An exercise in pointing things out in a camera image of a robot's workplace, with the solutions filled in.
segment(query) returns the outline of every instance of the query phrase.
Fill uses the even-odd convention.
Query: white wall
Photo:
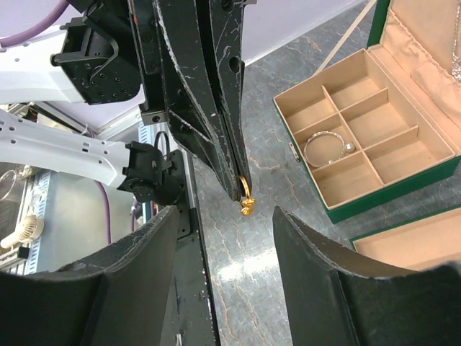
[[[243,59],[255,61],[293,38],[341,13],[361,0],[258,0],[246,7],[243,25]],[[0,36],[12,35],[34,25],[58,0],[0,0]],[[60,18],[67,22],[79,13],[70,8]],[[60,103],[67,114],[97,129],[141,102],[88,106]]]
[[[364,0],[258,0],[245,8],[242,56],[252,62]]]

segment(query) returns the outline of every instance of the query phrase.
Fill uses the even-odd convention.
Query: marble floor
[[[290,210],[314,229],[349,246],[353,236],[461,203],[458,169],[450,179],[333,225],[305,169],[295,161],[272,99],[313,74],[362,7],[341,14],[247,67],[242,117],[257,199],[252,217],[243,218],[238,204],[229,201],[214,174],[194,163],[223,346],[292,345],[272,237],[274,206]],[[366,45],[371,21],[369,13],[334,61]]]

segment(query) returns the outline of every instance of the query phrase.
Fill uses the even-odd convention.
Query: metal frame
[[[166,123],[140,125],[139,141],[153,143],[159,131],[168,131]],[[210,270],[207,263],[200,212],[197,208],[192,157],[170,137],[171,151],[182,154],[184,179],[187,184],[188,207],[180,213],[178,241],[174,258],[168,305],[162,332],[162,346],[171,345],[220,345],[219,329],[213,300]],[[159,148],[165,154],[165,143]]]

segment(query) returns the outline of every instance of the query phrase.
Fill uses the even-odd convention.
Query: white robotic arm
[[[23,45],[0,48],[0,105],[31,101],[84,102],[51,57],[62,51],[67,32],[53,26]]]
[[[30,164],[119,187],[129,166],[125,143],[101,141],[36,124],[0,110],[0,161]]]

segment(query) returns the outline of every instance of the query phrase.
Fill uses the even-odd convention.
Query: cable
[[[135,200],[131,206],[131,233],[135,231],[136,223],[136,208],[138,207],[139,202]]]
[[[66,0],[60,0],[56,7],[42,21],[23,32],[20,32],[19,34],[0,38],[0,45],[3,48],[11,47],[12,45],[20,45],[21,43],[39,35],[53,25],[56,20],[58,20],[58,18],[67,9],[67,6],[69,6],[69,3]]]
[[[107,192],[104,189],[104,186],[100,182],[97,182],[94,180],[94,183],[97,185],[99,188],[99,191],[101,192],[102,196],[102,201],[104,203],[104,209],[106,212],[106,233],[107,233],[107,243],[111,244],[112,243],[112,235],[110,231],[110,206],[109,206],[109,198],[107,197]]]
[[[153,146],[155,148],[158,148],[158,141],[160,140],[160,136],[161,135],[164,135],[165,136],[165,145],[166,145],[166,157],[169,158],[170,157],[170,140],[168,138],[168,133],[166,133],[165,131],[159,131],[157,132],[156,134],[156,139],[155,141],[153,142]]]

